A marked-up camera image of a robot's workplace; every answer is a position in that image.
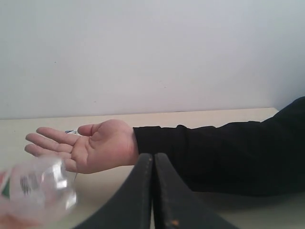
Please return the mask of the black sleeved forearm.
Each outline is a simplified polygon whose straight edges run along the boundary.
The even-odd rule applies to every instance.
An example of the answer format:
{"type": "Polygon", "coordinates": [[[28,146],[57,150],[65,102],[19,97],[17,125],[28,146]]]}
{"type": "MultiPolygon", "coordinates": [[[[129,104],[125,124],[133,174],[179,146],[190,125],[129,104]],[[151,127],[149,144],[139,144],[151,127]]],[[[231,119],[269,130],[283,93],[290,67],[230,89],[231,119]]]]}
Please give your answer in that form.
{"type": "Polygon", "coordinates": [[[262,122],[134,129],[139,153],[164,153],[196,192],[273,196],[305,189],[305,99],[262,122]]]}

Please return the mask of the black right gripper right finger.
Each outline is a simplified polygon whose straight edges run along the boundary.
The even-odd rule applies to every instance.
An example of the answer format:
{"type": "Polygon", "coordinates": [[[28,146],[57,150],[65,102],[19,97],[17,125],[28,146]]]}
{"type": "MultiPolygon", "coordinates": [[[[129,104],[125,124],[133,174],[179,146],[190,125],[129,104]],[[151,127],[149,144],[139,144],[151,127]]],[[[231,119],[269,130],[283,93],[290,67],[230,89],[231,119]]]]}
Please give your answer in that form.
{"type": "Polygon", "coordinates": [[[153,218],[156,229],[235,229],[186,186],[166,154],[154,156],[153,218]]]}

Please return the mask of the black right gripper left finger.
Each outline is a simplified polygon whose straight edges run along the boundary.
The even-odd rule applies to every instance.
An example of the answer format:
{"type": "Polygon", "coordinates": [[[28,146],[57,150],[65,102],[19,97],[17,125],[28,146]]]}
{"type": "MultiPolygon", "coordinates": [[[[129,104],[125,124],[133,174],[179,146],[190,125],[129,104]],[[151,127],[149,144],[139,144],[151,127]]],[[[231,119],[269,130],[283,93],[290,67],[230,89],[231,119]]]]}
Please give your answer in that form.
{"type": "Polygon", "coordinates": [[[77,229],[149,229],[153,157],[141,154],[118,191],[77,229]]]}

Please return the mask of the person's open hand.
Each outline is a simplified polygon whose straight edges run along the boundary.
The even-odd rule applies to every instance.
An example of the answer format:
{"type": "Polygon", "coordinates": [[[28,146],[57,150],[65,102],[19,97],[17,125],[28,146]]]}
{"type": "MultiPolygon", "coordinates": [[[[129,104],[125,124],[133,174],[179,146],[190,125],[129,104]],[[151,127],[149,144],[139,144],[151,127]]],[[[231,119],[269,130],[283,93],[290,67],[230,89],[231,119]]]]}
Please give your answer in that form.
{"type": "Polygon", "coordinates": [[[122,120],[83,125],[78,135],[40,127],[26,135],[25,151],[33,156],[59,156],[66,169],[92,174],[120,166],[133,166],[139,152],[134,130],[122,120]]]}

